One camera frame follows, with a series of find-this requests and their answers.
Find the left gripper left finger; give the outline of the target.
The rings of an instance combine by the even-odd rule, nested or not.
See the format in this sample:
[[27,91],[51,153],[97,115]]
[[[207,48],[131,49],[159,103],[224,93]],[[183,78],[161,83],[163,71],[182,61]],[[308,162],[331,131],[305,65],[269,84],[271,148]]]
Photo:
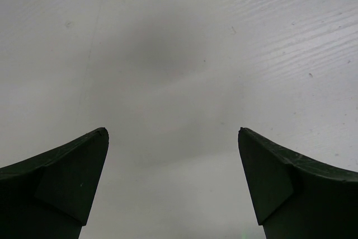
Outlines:
[[1,168],[1,238],[78,238],[109,148],[106,128]]

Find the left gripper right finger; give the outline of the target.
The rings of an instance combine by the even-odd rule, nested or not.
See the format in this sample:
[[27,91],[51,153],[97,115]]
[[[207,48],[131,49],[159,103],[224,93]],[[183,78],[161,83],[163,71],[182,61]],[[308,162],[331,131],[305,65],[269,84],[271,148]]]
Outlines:
[[357,238],[357,172],[241,128],[238,149],[266,238]]

